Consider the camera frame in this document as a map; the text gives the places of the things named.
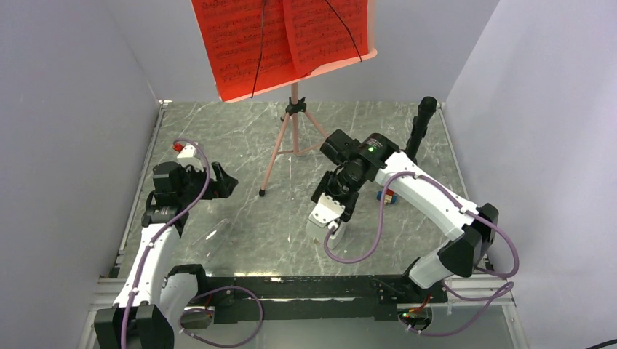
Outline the clear plastic metronome cover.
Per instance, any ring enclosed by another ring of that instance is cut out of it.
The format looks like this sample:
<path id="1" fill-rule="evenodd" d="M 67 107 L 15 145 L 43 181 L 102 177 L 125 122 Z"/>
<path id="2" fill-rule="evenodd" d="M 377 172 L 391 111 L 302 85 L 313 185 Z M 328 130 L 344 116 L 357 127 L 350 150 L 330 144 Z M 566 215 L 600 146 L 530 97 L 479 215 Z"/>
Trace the clear plastic metronome cover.
<path id="1" fill-rule="evenodd" d="M 223 219 L 204 233 L 201 233 L 189 245 L 188 256 L 193 262 L 209 262 L 228 239 L 232 228 L 229 219 Z"/>

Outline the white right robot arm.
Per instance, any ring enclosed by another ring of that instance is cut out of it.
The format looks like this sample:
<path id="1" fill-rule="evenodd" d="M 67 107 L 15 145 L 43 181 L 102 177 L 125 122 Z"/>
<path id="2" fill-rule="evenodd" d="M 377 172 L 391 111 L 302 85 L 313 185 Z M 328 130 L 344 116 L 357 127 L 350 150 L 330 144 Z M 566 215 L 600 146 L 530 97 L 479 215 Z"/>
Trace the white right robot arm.
<path id="1" fill-rule="evenodd" d="M 437 282 L 450 276 L 470 277 L 495 239 L 498 209 L 468 201 L 423 171 L 386 136 L 372 133 L 364 142 L 335 130 L 321 152 L 337 167 L 325 172 L 311 200 L 316 204 L 306 232 L 328 250 L 336 246 L 351 219 L 366 182 L 393 190 L 429 218 L 445 236 L 438 249 L 408 268 L 402 294 L 421 301 Z"/>

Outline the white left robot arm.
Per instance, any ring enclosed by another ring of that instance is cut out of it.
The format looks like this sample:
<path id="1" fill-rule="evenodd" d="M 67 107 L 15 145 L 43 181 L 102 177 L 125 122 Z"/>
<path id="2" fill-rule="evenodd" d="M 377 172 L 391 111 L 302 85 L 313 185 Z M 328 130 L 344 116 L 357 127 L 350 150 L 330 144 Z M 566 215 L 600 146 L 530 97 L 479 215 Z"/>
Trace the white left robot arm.
<path id="1" fill-rule="evenodd" d="M 202 304 L 210 292 L 201 265 L 172 265 L 170 259 L 188 208 L 196 201 L 228 198 L 238 180 L 218 162 L 196 169 L 167 161 L 153 168 L 153 183 L 130 274 L 111 307 L 95 316 L 101 348 L 173 348 L 184 306 Z"/>

